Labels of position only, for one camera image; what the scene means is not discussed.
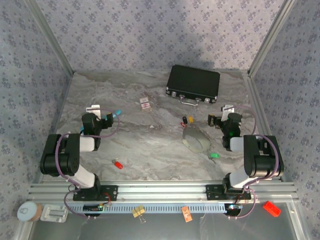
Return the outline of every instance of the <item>black briefcase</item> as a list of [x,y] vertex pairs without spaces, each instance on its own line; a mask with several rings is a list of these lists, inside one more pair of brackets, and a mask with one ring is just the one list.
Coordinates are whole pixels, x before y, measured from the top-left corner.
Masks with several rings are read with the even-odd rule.
[[[187,66],[172,66],[166,94],[180,98],[183,104],[197,106],[200,101],[215,103],[218,99],[220,73]],[[196,104],[184,99],[196,100]]]

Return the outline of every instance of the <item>red object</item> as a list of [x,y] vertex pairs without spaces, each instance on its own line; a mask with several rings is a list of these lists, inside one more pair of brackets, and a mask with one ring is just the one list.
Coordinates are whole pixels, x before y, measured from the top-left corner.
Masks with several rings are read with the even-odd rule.
[[267,201],[263,208],[274,217],[278,217],[281,213],[281,210],[270,201]]
[[122,169],[124,166],[120,163],[120,162],[118,162],[118,161],[116,161],[116,162],[114,162],[114,165],[118,168],[118,169]]

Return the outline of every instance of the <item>aluminum rail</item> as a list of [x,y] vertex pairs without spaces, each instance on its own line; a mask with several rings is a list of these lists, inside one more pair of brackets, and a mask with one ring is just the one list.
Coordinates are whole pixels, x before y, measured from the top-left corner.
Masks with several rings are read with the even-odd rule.
[[[207,201],[206,185],[221,184],[221,181],[102,181],[102,185],[117,185],[117,204],[154,204],[154,203],[232,203],[233,200]],[[68,192],[67,182],[35,183],[30,187],[28,201],[40,204],[61,204]],[[273,201],[288,203],[298,201],[293,182],[282,182],[279,179],[265,180],[252,185],[258,203]],[[73,201],[69,203],[94,203],[94,201]]]

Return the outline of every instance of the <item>red plastic block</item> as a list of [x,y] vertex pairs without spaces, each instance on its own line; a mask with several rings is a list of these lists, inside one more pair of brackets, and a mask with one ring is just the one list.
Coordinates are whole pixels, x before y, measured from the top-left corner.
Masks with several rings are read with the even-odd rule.
[[267,201],[263,208],[274,217],[278,217],[281,213],[281,210],[270,201]]

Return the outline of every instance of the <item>orange tag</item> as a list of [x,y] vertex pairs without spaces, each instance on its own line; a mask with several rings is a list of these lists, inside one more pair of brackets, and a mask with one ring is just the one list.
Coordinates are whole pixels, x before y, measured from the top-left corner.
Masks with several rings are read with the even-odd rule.
[[181,210],[182,210],[185,222],[187,223],[187,222],[192,221],[192,217],[191,217],[191,214],[190,214],[188,206],[183,206],[181,208]]

